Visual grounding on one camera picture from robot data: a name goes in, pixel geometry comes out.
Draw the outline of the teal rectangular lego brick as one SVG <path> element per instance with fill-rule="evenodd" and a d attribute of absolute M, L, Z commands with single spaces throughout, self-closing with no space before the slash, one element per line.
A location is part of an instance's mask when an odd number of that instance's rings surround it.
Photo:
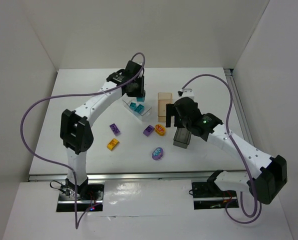
<path fill-rule="evenodd" d="M 132 110 L 132 111 L 135 111 L 136 110 L 136 108 L 137 108 L 137 104 L 135 103 L 135 102 L 131 102 L 130 104 L 129 104 L 129 108 Z"/>

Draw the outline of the small teal lego brick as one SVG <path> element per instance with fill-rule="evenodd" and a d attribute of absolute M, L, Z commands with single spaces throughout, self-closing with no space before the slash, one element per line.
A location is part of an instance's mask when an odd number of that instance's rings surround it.
<path fill-rule="evenodd" d="M 145 110 L 145 106 L 142 104 L 139 104 L 135 110 L 136 113 L 141 114 Z"/>

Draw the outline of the teal rounded lego brick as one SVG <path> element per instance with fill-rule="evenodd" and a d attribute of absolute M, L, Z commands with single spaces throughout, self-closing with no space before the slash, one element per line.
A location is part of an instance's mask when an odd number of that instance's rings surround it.
<path fill-rule="evenodd" d="M 144 103 L 145 99 L 146 99 L 145 95 L 136 97 L 136 101 L 139 103 Z"/>

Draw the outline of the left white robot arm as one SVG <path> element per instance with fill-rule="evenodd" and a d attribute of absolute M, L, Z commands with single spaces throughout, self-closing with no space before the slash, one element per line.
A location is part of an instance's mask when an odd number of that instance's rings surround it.
<path fill-rule="evenodd" d="M 94 142 L 92 126 L 97 118 L 115 101 L 127 95 L 142 98 L 144 87 L 144 67 L 132 60 L 125 68 L 113 72 L 106 82 L 87 102 L 75 110 L 64 110 L 61 114 L 60 138 L 66 148 L 69 170 L 65 184 L 79 197 L 87 192 L 86 172 L 87 150 Z"/>

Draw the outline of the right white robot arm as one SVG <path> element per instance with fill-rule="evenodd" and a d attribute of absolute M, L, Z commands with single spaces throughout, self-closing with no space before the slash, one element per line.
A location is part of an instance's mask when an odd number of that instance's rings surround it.
<path fill-rule="evenodd" d="M 246 174 L 215 171 L 208 179 L 222 191 L 250 192 L 256 200 L 269 205 L 288 181 L 287 161 L 281 156 L 273 157 L 249 144 L 227 129 L 212 113 L 202 114 L 198 104 L 190 97 L 182 97 L 166 105 L 166 127 L 184 128 L 200 137 L 233 159 L 247 166 Z"/>

